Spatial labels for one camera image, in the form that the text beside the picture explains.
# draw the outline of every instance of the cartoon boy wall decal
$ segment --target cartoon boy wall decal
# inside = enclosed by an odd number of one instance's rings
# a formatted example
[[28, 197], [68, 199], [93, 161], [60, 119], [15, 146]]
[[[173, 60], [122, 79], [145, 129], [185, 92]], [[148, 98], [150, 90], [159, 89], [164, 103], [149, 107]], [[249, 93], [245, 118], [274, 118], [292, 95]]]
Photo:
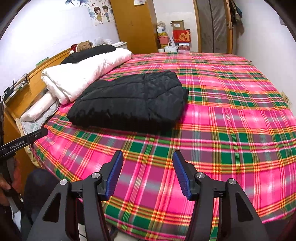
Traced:
[[95, 7], [94, 12], [96, 13], [96, 19], [99, 21], [99, 23], [100, 24], [103, 23], [103, 19], [102, 19], [102, 15], [101, 15], [101, 9], [99, 7]]
[[107, 18], [108, 22], [110, 22], [110, 20], [109, 20], [109, 14], [108, 14], [108, 11], [109, 11], [108, 7], [106, 5], [104, 5], [103, 6], [103, 10], [106, 13], [106, 18]]

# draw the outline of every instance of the white folded comforter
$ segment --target white folded comforter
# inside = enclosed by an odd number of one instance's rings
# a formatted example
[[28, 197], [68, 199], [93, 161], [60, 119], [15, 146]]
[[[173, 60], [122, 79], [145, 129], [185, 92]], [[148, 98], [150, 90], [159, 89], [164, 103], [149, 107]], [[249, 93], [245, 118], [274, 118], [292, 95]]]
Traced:
[[118, 48], [75, 64], [61, 64], [44, 69], [41, 78], [61, 104], [76, 100], [97, 78], [131, 58], [131, 51]]

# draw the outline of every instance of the metal bolt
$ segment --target metal bolt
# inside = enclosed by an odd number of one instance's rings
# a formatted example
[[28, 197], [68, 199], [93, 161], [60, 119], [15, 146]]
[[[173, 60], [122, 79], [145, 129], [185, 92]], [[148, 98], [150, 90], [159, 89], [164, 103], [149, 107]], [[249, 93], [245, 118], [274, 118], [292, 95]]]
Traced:
[[67, 179], [62, 179], [59, 183], [60, 183], [61, 185], [66, 185], [67, 182], [68, 182]]
[[98, 172], [95, 172], [91, 175], [92, 178], [97, 179], [100, 177], [100, 174]]
[[230, 178], [230, 179], [229, 179], [229, 183], [230, 183], [231, 185], [235, 185], [237, 182], [236, 182], [235, 179]]
[[197, 176], [198, 178], [204, 178], [204, 177], [205, 177], [205, 174], [204, 174], [203, 172], [198, 172], [198, 173], [196, 174], [196, 176]]

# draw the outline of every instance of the human hand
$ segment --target human hand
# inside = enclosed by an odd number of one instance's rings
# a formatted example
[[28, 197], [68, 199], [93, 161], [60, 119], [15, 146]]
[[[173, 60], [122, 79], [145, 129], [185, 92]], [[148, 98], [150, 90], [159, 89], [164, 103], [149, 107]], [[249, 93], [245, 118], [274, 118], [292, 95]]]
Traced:
[[9, 201], [7, 197], [4, 195], [3, 190], [10, 190], [11, 186], [7, 183], [2, 175], [0, 175], [0, 204], [3, 206], [9, 206]]

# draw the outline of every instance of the black folded quilt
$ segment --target black folded quilt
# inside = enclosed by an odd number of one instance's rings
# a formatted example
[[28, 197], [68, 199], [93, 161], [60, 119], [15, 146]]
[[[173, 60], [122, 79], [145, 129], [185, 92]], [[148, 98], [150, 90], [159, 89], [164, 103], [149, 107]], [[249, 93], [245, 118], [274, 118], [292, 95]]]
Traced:
[[81, 127], [166, 131], [181, 117], [188, 93], [171, 71], [98, 80], [78, 97], [67, 117]]
[[99, 55], [102, 53], [109, 53], [115, 51], [116, 48], [113, 45], [100, 45], [96, 46], [91, 49], [86, 49], [81, 52], [76, 52], [73, 54], [70, 54], [68, 57], [66, 57], [61, 64], [67, 64], [67, 63], [78, 63], [84, 59], [90, 58], [95, 55]]

